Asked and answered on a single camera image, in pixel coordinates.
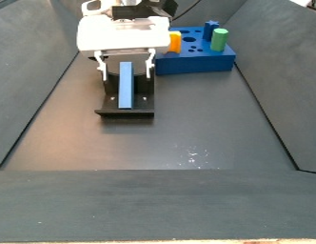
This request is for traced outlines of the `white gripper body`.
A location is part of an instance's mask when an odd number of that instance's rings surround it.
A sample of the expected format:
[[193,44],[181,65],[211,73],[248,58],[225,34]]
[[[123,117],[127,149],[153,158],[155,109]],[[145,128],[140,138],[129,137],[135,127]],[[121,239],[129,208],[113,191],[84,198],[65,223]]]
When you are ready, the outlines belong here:
[[171,19],[161,16],[124,21],[107,15],[85,16],[78,25],[77,47],[89,57],[96,51],[167,51],[172,42],[169,28]]

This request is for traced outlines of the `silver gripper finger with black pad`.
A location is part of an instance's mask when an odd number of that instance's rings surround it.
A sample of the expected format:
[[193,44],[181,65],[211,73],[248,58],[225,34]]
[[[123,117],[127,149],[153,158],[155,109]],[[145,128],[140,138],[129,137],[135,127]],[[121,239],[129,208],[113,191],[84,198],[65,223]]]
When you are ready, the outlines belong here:
[[155,57],[156,57],[156,49],[147,49],[148,59],[145,61],[145,75],[147,78],[151,79],[151,69],[155,68]]

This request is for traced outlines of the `silver gripper finger with screw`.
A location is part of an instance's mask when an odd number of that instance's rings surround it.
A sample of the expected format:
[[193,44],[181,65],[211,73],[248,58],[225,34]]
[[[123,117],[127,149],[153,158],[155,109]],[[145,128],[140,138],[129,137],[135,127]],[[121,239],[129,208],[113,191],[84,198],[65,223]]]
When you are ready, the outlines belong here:
[[108,65],[104,61],[104,56],[103,56],[103,51],[96,51],[95,52],[95,58],[96,58],[96,61],[99,63],[99,70],[101,71],[103,73],[103,81],[107,82],[108,81]]

